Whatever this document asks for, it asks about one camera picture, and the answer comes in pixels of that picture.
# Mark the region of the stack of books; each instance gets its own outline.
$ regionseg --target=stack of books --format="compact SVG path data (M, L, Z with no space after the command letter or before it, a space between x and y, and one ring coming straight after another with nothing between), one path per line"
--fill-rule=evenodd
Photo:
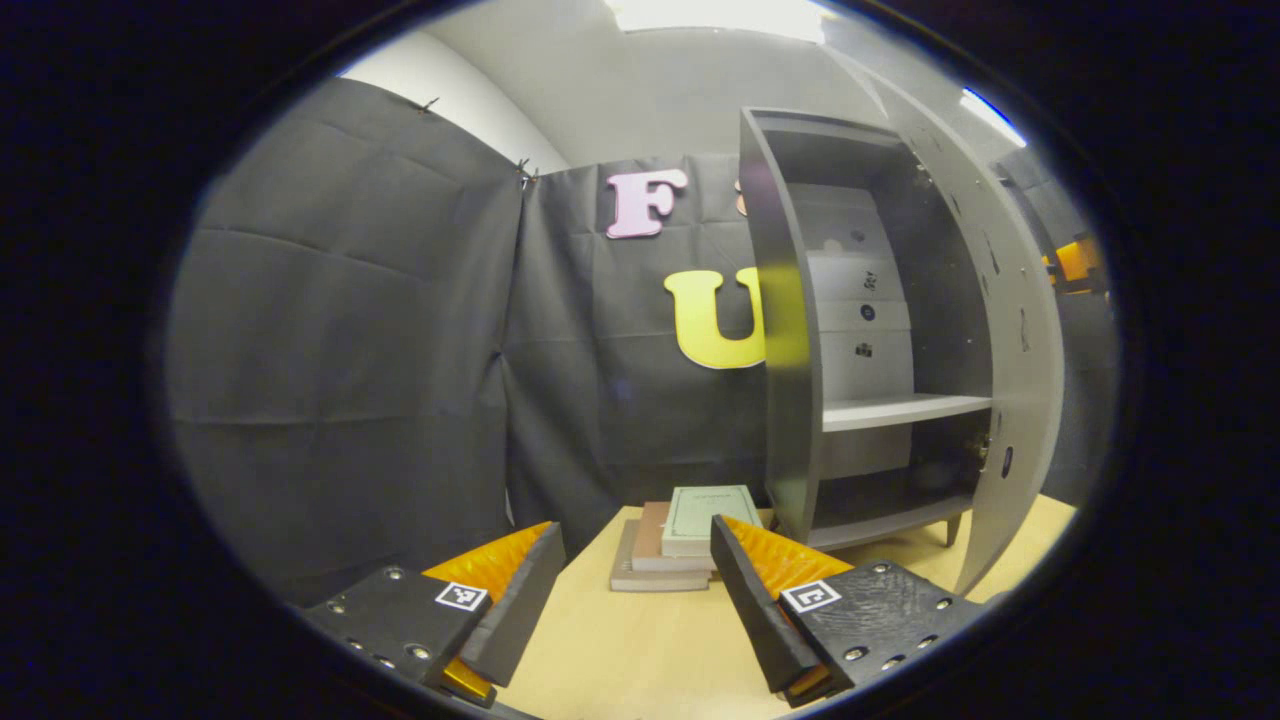
M704 591L712 560L712 518L727 515L760 527L746 486L678 487L669 502L645 502L627 520L609 587L617 592Z

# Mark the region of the cabinet shelf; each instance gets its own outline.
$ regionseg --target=cabinet shelf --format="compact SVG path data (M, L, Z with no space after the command letter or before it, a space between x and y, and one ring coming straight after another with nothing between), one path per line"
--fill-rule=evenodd
M991 407L989 397L965 395L901 395L870 400L826 402L822 409L822 432L860 430L933 420Z
M858 523L844 525L831 525L827 528L813 528L809 530L809 547L820 550L835 550L872 542L895 533L901 533L911 528L932 525L955 518L973 505L969 495L956 495L938 502L931 502L920 507L914 507L904 512L884 515Z

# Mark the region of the green book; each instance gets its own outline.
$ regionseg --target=green book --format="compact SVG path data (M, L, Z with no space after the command letter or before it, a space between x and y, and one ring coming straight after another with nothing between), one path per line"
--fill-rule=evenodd
M712 518L724 515L760 527L760 512L746 486L678 487L671 493L662 553L672 557L712 553Z

